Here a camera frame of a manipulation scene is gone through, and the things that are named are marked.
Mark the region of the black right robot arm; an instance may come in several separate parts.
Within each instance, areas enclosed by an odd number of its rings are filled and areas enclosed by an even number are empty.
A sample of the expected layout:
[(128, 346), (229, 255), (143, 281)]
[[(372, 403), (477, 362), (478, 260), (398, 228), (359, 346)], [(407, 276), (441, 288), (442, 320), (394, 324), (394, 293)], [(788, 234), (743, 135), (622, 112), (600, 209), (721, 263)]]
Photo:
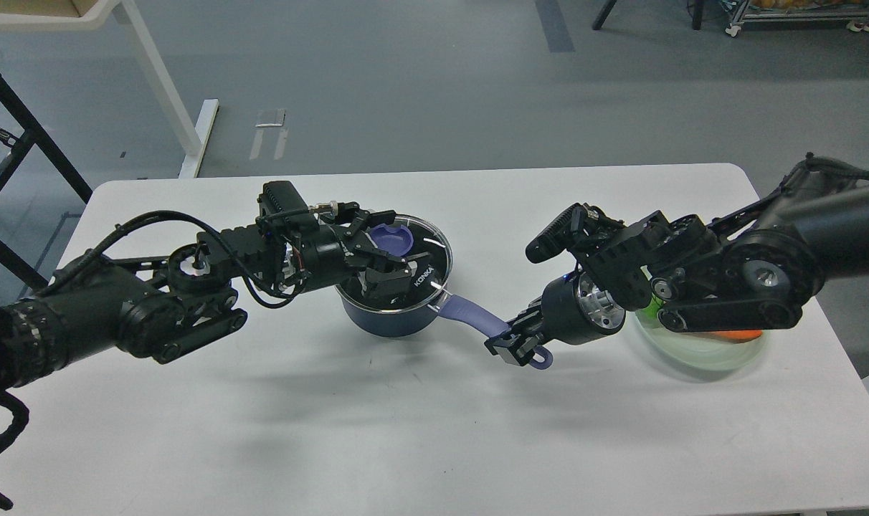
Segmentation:
[(548, 342), (614, 335), (627, 312), (654, 300), (657, 320), (674, 333), (792, 328), (825, 281), (869, 275), (869, 171), (808, 153), (764, 199), (710, 223), (655, 211), (625, 225), (573, 204), (526, 257), (545, 262), (565, 251), (574, 270), (486, 340), (493, 355), (545, 369)]

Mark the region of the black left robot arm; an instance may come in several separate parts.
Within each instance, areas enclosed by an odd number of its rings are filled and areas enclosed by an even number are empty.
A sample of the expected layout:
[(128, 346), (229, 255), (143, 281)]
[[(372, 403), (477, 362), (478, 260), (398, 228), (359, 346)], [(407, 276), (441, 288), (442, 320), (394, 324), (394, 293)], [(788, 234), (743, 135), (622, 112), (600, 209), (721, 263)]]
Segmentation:
[[(393, 210), (356, 202), (311, 206), (290, 181), (265, 183), (257, 202), (253, 224), (224, 231), (176, 210), (136, 216), (55, 271), (31, 297), (0, 306), (0, 407), (12, 417), (0, 434), (0, 454), (30, 421), (13, 388), (110, 348), (165, 365), (231, 335), (248, 318), (237, 307), (234, 279), (265, 308), (359, 277), (375, 296), (399, 296), (411, 287), (407, 260), (370, 235), (395, 223)], [(169, 221), (196, 226), (196, 241), (168, 256), (106, 255), (130, 233)]]

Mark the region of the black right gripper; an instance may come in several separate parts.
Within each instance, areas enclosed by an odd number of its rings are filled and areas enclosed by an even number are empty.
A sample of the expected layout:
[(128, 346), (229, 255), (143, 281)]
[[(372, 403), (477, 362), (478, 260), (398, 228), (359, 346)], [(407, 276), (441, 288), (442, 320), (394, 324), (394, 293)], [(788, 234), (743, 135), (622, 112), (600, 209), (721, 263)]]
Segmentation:
[(586, 273), (569, 273), (543, 289), (540, 301), (528, 304), (509, 327), (485, 340), (491, 355), (513, 366), (549, 367), (545, 343), (579, 345), (618, 333), (627, 311)]

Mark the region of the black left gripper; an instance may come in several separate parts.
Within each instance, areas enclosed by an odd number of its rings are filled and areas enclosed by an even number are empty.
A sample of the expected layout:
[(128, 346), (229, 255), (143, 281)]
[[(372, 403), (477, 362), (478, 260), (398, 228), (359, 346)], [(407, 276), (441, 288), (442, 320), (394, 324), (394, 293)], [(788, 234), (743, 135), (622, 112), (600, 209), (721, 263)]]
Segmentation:
[[(346, 280), (345, 295), (366, 306), (388, 306), (409, 291), (409, 260), (382, 251), (370, 238), (370, 229), (394, 222), (393, 210), (370, 211), (357, 202), (310, 208), (290, 181), (265, 183), (257, 202), (265, 245), (261, 278), (267, 283), (310, 292)], [(359, 268), (352, 278), (349, 252)]]

